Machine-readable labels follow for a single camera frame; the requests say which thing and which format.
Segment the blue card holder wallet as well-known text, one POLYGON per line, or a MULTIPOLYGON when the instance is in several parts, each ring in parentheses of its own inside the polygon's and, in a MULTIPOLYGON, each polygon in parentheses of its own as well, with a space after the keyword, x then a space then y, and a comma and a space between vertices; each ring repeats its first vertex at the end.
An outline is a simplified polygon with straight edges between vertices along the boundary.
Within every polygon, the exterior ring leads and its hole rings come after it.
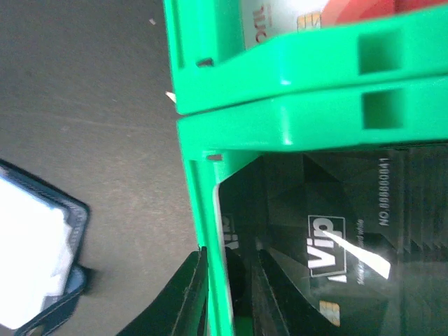
POLYGON ((1 327, 52 335, 71 318, 88 283, 89 219, 87 204, 1 161, 1 327))

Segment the green card bin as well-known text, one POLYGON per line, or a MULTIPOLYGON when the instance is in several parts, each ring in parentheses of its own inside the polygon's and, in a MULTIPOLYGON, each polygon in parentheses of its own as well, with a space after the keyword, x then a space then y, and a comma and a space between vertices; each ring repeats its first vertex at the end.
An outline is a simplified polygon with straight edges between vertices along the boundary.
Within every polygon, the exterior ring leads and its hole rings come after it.
POLYGON ((208 255, 208 335, 254 335, 232 303, 224 180, 270 153, 447 147, 447 3, 247 49, 240 2, 164 3, 178 140, 208 255))

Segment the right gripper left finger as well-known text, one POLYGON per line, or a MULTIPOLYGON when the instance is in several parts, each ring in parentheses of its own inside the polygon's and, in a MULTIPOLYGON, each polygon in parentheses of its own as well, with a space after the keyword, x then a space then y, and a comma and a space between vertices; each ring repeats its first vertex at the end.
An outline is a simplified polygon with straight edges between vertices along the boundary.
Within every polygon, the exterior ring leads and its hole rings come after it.
POLYGON ((119 335, 206 335, 207 249, 193 251, 167 285, 119 335))

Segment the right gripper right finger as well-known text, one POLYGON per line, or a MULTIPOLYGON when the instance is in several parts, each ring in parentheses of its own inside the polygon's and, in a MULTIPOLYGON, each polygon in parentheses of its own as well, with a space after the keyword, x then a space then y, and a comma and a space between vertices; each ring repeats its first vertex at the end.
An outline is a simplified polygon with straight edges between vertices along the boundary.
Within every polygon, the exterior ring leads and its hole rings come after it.
POLYGON ((254 335, 320 335, 315 309, 266 250, 252 264, 254 335))

